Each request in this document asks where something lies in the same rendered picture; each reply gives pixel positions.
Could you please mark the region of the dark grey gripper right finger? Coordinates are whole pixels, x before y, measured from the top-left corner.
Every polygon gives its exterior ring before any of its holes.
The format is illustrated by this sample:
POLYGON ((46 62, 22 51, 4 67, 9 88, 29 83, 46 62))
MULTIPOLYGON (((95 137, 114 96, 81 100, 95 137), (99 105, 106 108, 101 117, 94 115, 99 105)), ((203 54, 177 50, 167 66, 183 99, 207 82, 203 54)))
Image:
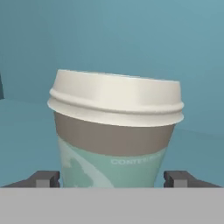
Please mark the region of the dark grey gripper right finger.
POLYGON ((165 171, 164 187, 218 188, 215 184, 196 179, 188 171, 165 171))

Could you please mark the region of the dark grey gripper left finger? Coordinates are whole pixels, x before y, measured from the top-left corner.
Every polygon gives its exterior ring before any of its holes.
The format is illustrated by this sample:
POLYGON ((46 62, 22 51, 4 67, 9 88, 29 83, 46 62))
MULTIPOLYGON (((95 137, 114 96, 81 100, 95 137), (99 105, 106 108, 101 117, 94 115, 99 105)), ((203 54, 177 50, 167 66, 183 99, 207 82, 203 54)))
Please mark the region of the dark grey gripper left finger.
POLYGON ((7 187, 60 187, 59 171, 36 171, 29 178, 7 185, 7 187))

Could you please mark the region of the paper coffee cup white lid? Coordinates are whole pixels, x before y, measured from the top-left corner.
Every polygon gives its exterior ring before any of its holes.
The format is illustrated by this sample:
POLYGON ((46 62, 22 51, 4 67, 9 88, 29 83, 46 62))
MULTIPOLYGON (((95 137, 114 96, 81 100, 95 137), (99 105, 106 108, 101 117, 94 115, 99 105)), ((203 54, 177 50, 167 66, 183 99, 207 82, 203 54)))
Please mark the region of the paper coffee cup white lid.
POLYGON ((47 105, 65 187, 152 187, 184 118, 178 81, 111 73, 61 69, 47 105))

